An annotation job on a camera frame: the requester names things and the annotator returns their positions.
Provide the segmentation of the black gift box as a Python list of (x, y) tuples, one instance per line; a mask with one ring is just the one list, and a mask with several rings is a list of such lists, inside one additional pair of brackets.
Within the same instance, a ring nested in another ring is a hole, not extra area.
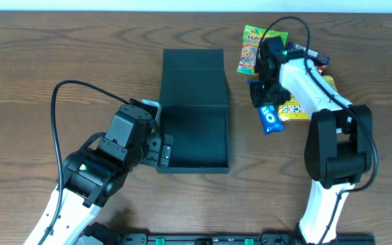
[(229, 172), (229, 93), (221, 49), (165, 49), (161, 131), (173, 137), (161, 174)]

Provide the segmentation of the green Haribo gummy bag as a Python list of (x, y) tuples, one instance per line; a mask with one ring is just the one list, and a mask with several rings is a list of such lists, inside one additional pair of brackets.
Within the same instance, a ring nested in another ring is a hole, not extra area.
[(257, 48), (265, 29), (246, 25), (243, 32), (242, 49), (237, 72), (254, 75), (257, 58)]

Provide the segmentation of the yellow Hacks candy bag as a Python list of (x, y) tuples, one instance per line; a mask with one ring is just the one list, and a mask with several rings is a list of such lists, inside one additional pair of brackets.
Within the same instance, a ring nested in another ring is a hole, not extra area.
[(314, 112), (333, 107), (309, 75), (285, 76), (280, 84), (291, 94), (291, 99), (279, 106), (281, 120), (308, 120)]

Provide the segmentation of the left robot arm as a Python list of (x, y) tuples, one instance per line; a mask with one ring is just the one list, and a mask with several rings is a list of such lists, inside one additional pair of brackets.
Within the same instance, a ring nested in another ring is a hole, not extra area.
[(136, 166), (168, 161), (173, 139), (160, 133), (160, 115), (158, 102), (132, 99), (119, 107), (108, 132), (92, 134), (71, 153), (26, 244), (76, 244)]

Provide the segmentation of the blue Oreo cookie pack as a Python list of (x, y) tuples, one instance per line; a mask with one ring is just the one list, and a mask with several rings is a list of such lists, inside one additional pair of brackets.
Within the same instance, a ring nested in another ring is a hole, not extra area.
[(247, 85), (250, 89), (250, 98), (253, 106), (257, 109), (263, 132), (265, 135), (284, 131), (284, 126), (278, 117), (274, 103), (267, 95), (267, 91), (260, 85), (258, 80), (249, 80)]

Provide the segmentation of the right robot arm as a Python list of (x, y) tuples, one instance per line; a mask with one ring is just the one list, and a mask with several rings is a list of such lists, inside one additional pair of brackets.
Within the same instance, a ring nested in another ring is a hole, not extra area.
[(374, 244), (371, 235), (339, 235), (336, 225), (349, 193), (372, 166), (372, 115), (353, 105), (322, 77), (303, 50), (289, 50), (281, 37), (264, 37), (250, 84), (255, 107), (281, 105), (292, 97), (308, 115), (304, 151), (312, 179), (306, 211), (287, 244)]

